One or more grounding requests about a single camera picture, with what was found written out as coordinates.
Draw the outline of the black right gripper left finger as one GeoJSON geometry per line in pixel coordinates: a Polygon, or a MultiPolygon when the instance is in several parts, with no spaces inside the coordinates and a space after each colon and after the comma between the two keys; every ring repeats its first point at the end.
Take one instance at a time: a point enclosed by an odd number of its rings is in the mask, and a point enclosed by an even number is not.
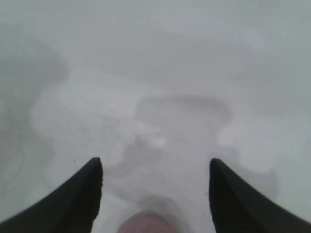
{"type": "Polygon", "coordinates": [[[2,233],[89,233],[103,186],[100,158],[90,159],[45,198],[0,224],[2,233]]]}

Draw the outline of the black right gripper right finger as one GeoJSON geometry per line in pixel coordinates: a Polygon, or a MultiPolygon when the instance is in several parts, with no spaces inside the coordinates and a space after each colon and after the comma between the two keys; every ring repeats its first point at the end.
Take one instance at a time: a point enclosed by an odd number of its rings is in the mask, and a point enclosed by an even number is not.
{"type": "Polygon", "coordinates": [[[209,205],[218,233],[309,233],[307,221],[250,186],[222,160],[209,164],[209,205]]]}

